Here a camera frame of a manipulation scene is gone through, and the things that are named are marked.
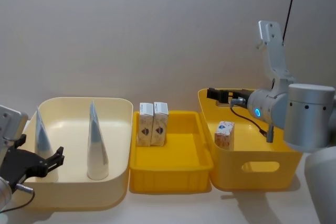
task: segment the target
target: white table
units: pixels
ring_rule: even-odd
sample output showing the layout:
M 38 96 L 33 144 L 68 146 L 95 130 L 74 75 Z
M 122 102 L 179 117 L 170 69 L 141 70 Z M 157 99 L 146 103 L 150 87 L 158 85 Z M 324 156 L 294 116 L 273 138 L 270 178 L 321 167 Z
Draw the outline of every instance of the white table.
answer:
M 196 195 L 138 195 L 127 192 L 114 208 L 90 212 L 16 210 L 0 215 L 0 223 L 304 223 L 318 218 L 303 174 L 303 156 L 287 191 L 223 192 Z

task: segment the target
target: small carton box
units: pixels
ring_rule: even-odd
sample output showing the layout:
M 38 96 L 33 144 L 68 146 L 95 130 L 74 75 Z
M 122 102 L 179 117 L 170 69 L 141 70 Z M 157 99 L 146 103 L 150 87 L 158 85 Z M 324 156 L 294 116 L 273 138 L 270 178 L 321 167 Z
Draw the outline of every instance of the small carton box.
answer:
M 225 150 L 234 149 L 235 123 L 221 121 L 215 132 L 215 144 Z
M 152 103 L 140 103 L 138 146 L 151 146 L 154 110 Z
M 154 102 L 154 122 L 151 145 L 163 146 L 166 138 L 168 122 L 168 105 L 164 102 Z

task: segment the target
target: silver cylindrical robot part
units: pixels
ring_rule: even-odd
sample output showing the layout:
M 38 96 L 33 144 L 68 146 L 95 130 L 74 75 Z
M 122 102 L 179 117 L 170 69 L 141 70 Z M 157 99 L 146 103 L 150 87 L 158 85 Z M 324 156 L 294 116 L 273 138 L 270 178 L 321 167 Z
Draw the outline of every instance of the silver cylindrical robot part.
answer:
M 284 140 L 291 148 L 314 152 L 329 144 L 334 94 L 333 87 L 289 85 Z
M 12 190 L 6 180 L 0 177 L 0 210 L 3 209 L 12 198 Z

